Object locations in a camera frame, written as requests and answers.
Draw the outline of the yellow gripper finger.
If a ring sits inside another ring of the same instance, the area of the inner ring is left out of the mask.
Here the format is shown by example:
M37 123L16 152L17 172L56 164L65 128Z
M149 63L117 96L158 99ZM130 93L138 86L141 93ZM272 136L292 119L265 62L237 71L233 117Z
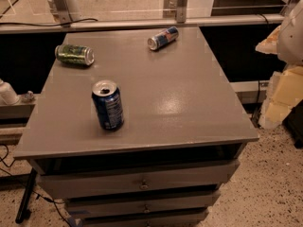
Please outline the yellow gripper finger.
M257 44L256 50L264 54L277 54L277 41L281 26L276 27L266 39Z
M259 125L274 129L303 100L303 66L288 65L282 72L274 72L260 110Z

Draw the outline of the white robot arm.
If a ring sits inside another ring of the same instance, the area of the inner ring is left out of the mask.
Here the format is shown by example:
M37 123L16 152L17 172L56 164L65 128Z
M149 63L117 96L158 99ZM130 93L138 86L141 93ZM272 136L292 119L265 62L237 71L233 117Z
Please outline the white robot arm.
M270 78L258 120L262 128L273 129L303 100L303 0L256 50L286 63L282 73L274 72Z

